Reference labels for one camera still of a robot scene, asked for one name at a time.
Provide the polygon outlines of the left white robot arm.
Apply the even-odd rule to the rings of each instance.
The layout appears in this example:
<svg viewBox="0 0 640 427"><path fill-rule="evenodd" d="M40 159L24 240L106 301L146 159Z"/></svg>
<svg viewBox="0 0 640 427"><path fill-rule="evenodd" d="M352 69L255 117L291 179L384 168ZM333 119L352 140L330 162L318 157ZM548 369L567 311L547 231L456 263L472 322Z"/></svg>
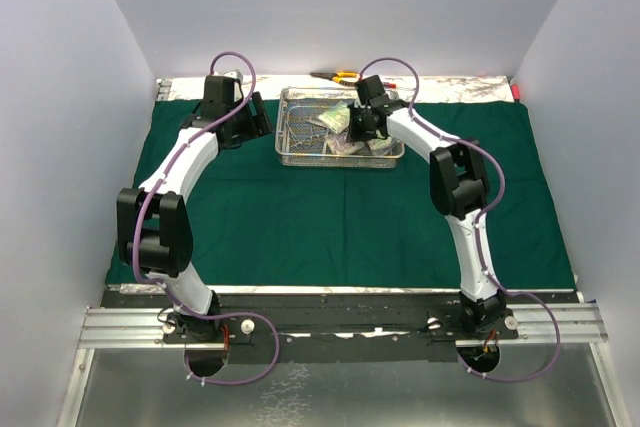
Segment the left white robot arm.
<svg viewBox="0 0 640 427"><path fill-rule="evenodd" d="M117 251L136 281L161 287L186 329L206 342L220 332L214 292L193 265L194 239L187 212L200 176L223 150L269 135L273 125L260 93L242 88L239 72L208 75L203 98L183 121L177 139L153 174L116 199Z"/></svg>

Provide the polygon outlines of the pink instrument packet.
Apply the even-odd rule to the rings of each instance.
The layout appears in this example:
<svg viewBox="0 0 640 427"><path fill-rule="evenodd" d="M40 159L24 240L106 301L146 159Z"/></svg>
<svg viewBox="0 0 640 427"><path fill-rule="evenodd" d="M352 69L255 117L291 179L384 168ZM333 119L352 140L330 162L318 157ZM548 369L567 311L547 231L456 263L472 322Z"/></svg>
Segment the pink instrument packet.
<svg viewBox="0 0 640 427"><path fill-rule="evenodd" d="M358 153L364 148L363 142L351 142L346 132L340 134L328 134L325 140L328 149L333 155L349 156Z"/></svg>

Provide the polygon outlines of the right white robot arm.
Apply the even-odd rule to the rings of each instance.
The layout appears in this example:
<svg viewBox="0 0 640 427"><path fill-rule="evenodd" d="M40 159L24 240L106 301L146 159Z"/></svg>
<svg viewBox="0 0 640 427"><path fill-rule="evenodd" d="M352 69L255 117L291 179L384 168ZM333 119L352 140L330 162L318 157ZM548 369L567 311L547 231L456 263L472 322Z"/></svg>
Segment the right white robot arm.
<svg viewBox="0 0 640 427"><path fill-rule="evenodd" d="M355 83L357 100L348 106L348 138L377 137L402 142L429 164L430 198L451 230L460 267L459 325L481 338L506 312L489 251L486 212L489 178L476 141L436 127L410 104L393 99L375 75Z"/></svg>

